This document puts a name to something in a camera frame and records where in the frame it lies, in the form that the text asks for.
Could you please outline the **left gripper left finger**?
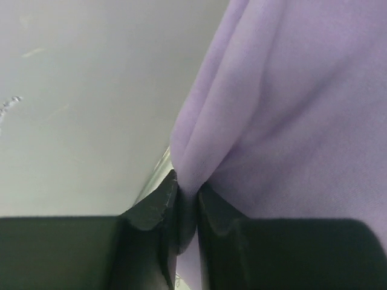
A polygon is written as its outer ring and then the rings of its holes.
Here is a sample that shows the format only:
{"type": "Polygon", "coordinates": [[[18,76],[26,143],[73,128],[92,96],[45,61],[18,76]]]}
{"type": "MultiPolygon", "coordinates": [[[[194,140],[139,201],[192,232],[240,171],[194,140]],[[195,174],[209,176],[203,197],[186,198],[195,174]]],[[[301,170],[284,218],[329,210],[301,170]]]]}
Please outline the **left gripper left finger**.
{"type": "Polygon", "coordinates": [[[117,216],[4,217],[2,289],[173,289],[176,174],[117,216]]]}

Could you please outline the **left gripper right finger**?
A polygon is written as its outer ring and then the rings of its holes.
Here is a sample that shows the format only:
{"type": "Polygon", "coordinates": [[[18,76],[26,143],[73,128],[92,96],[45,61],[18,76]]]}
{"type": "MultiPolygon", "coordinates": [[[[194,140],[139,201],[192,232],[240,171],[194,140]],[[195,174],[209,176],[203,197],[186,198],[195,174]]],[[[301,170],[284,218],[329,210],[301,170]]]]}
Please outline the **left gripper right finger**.
{"type": "Polygon", "coordinates": [[[385,289],[386,254],[353,219],[251,219],[198,193],[203,289],[385,289]]]}

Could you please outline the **purple t shirt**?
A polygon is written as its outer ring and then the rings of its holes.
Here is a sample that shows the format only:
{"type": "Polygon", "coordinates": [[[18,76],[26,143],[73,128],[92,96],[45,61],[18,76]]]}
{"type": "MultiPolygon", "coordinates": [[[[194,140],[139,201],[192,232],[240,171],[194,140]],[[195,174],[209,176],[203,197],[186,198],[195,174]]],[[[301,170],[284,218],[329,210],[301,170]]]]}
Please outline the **purple t shirt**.
{"type": "Polygon", "coordinates": [[[385,245],[386,2],[231,1],[170,150],[191,289],[204,183],[252,218],[354,218],[385,245]]]}

